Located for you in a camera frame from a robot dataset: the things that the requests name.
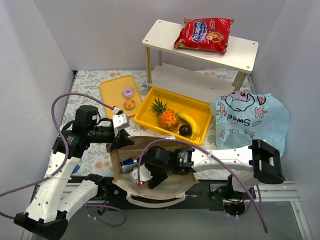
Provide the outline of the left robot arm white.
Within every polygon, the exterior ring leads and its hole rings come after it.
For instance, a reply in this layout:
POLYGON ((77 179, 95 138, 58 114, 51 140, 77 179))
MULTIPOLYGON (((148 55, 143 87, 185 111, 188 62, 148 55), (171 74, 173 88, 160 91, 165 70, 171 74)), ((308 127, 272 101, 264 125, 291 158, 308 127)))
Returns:
POLYGON ((59 240, 71 217, 89 200, 106 200, 112 188, 103 176, 89 174, 68 196, 62 197, 71 175, 91 144, 109 145, 109 149, 133 145, 126 132, 128 116, 114 108, 112 118, 101 118, 98 108, 80 106, 75 119, 61 130, 50 155, 44 181, 27 209, 18 213, 14 223, 47 240, 59 240))

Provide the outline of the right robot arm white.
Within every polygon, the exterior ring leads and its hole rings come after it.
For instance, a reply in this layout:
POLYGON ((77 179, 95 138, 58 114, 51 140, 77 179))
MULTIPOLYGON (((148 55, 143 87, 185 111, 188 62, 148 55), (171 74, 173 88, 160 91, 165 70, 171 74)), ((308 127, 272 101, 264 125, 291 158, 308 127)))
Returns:
POLYGON ((238 175, 229 179, 227 195, 237 199, 260 183, 278 185, 284 182, 280 151, 267 142, 254 139, 248 146, 233 149, 205 150, 189 145, 174 151, 153 146, 143 155, 145 164, 157 170, 187 175, 207 170, 235 170, 238 175))

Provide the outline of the dark brown chocolate bun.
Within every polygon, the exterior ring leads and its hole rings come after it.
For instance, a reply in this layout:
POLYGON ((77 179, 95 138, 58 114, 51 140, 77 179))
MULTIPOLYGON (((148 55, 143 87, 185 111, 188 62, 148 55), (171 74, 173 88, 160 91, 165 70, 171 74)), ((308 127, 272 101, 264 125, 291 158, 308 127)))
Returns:
POLYGON ((183 124, 179 127, 178 134, 183 137, 190 137, 192 135, 192 128, 188 124, 183 124))

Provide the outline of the beige round biscuit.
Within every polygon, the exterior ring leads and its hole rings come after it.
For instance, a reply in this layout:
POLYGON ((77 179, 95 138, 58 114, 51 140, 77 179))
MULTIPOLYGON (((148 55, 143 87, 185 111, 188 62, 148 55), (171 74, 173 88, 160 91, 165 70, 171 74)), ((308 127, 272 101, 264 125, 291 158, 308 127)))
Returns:
POLYGON ((126 110, 132 110, 136 106, 136 102, 132 98, 128 98, 124 101, 123 106, 126 110))

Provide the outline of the yellow banana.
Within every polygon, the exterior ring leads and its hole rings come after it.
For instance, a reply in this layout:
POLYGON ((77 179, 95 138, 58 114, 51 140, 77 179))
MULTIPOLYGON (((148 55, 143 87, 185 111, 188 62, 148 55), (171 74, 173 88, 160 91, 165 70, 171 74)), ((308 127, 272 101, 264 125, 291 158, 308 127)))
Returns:
POLYGON ((191 140, 194 140, 199 132, 200 132, 200 127, 199 125, 197 124, 197 122, 188 114, 186 113, 183 113, 183 112, 177 112, 176 113, 182 120, 184 120, 185 122, 187 122, 190 127, 191 127, 191 136, 190 136, 190 139, 191 140))

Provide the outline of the red candy bag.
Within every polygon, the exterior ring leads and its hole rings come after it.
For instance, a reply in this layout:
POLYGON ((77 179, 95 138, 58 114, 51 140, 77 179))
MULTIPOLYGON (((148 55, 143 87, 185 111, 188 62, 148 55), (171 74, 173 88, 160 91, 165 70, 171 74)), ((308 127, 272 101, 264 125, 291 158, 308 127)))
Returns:
POLYGON ((220 17, 184 18, 185 26, 175 40, 173 48, 224 55, 227 52, 233 22, 233 19, 220 17))

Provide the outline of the blue plastic grocery bag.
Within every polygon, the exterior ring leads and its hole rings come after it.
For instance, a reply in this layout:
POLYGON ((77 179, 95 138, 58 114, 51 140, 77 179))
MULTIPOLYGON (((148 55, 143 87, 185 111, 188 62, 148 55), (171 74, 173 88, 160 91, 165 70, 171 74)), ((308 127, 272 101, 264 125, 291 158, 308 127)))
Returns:
POLYGON ((284 154, 289 112, 270 93, 237 90, 216 98, 210 110, 219 150, 244 147, 259 139, 278 149, 281 156, 284 154))

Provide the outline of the toy pineapple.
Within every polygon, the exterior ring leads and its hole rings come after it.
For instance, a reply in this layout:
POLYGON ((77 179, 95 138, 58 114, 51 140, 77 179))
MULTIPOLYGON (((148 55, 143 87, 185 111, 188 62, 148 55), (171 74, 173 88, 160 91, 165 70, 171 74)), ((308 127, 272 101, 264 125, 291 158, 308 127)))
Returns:
POLYGON ((175 130, 180 123, 178 115, 167 104, 163 104, 162 100, 154 99, 151 109, 155 112, 159 126, 166 131, 175 130))

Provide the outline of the brown paper bag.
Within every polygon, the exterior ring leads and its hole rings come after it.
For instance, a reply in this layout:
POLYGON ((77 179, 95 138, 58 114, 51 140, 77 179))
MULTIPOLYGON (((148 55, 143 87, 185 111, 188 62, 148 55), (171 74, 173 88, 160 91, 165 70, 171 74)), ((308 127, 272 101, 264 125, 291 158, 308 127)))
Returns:
POLYGON ((117 150, 112 150, 108 144, 106 145, 106 151, 110 154, 113 167, 113 183, 126 192, 125 199, 133 205, 149 209, 168 208, 183 202, 187 191, 199 183, 193 173, 178 175, 169 172, 167 179, 154 189, 150 189, 147 183, 141 187, 137 186, 136 181, 132 178, 133 172, 123 173, 121 163, 131 157, 138 158, 144 148, 156 140, 161 140, 161 142, 154 143, 154 147, 162 147, 172 152, 187 145, 173 141, 172 137, 133 136, 131 139, 134 141, 133 145, 117 150))

